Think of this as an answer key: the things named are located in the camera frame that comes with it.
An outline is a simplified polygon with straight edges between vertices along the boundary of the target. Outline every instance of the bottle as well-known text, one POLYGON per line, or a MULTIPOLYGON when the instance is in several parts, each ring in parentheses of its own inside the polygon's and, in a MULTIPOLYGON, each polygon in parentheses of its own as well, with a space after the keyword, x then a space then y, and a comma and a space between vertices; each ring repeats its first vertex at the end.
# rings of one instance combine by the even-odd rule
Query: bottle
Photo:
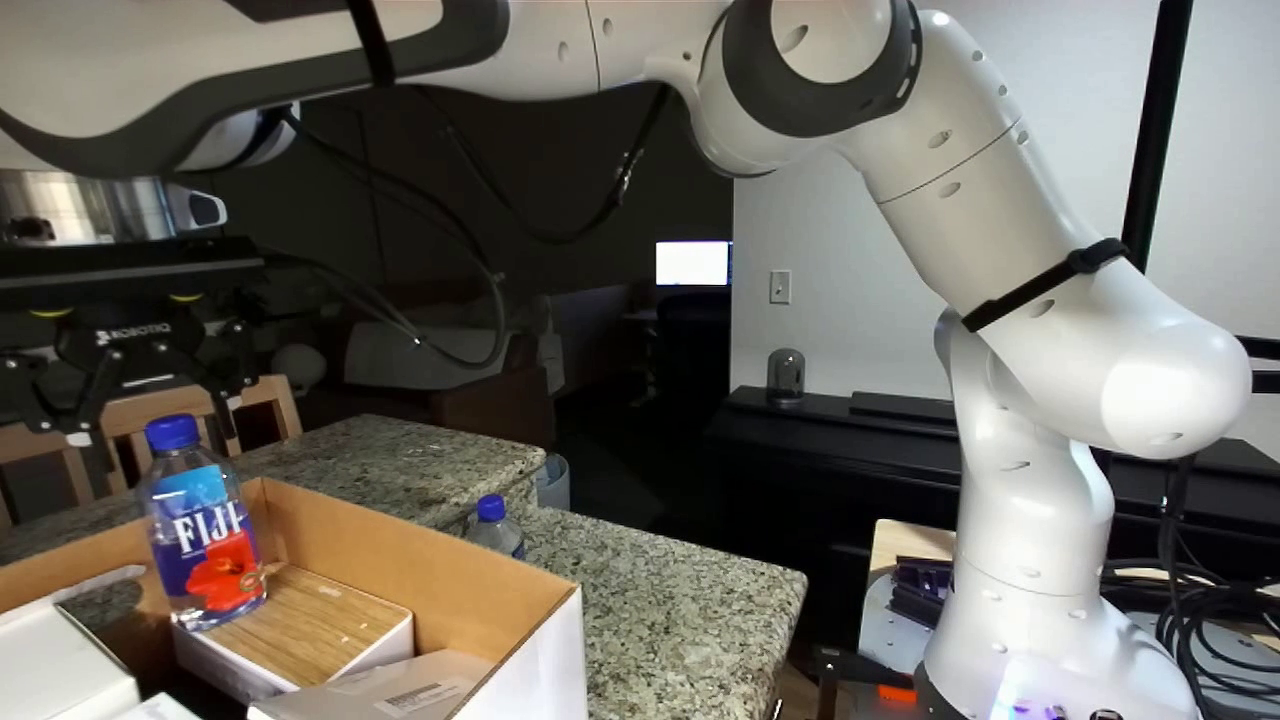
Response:
POLYGON ((510 521, 510 500, 503 498, 482 498, 476 521, 470 528, 470 542, 483 544, 491 554, 503 554, 503 556, 525 556, 525 536, 510 521))
POLYGON ((172 622, 202 631, 269 600, 238 477, 202 449, 197 422, 160 417, 145 435, 157 456, 145 503, 172 622))

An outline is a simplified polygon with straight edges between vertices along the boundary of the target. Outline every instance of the robotic arm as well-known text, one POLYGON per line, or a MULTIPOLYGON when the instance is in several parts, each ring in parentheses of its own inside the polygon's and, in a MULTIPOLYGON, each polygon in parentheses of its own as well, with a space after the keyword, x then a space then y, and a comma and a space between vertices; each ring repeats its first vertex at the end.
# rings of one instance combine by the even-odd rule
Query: robotic arm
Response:
POLYGON ((1244 349, 1079 234, 988 55, 908 0, 11 0, 0 167, 147 177, 266 159, 271 112, 368 85, 497 102, 672 85, 704 155, 865 172, 947 300, 965 441, 956 597, 921 667, 941 715, 1195 715, 1098 594, 1112 494, 1084 445, 1189 456, 1244 407, 1244 349))

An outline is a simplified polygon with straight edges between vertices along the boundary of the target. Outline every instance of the table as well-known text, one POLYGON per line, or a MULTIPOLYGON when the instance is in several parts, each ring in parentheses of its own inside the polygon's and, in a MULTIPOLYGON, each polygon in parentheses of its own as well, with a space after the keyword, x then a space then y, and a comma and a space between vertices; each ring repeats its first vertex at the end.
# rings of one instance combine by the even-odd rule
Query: table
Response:
MULTIPOLYGON (((389 516, 459 532, 503 494, 528 559, 584 589, 588 701, 596 720, 766 715, 807 580, 730 554, 532 508, 546 453, 513 441, 355 417, 238 459, 389 516)), ((0 564, 140 516, 135 498, 0 536, 0 564)))

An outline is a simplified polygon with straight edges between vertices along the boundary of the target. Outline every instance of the monitor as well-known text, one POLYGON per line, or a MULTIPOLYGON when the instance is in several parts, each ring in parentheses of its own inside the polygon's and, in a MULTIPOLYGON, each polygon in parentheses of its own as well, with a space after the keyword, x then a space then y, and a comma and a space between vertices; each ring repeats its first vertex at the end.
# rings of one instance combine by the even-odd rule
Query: monitor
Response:
POLYGON ((657 288, 730 288, 730 239, 657 239, 657 288))

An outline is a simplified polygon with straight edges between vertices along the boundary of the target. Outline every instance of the countertop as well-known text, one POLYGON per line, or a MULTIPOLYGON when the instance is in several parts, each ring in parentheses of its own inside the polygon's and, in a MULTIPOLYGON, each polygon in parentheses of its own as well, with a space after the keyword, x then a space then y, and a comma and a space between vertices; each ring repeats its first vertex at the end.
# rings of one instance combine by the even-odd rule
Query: countertop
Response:
MULTIPOLYGON (((804 577, 713 548, 532 508, 546 453, 432 426, 355 417, 238 459, 243 477, 459 532, 503 494, 528 559, 584 589, 588 701, 599 720, 766 715, 804 600, 804 577)), ((0 564, 140 516, 135 498, 0 536, 0 564)))

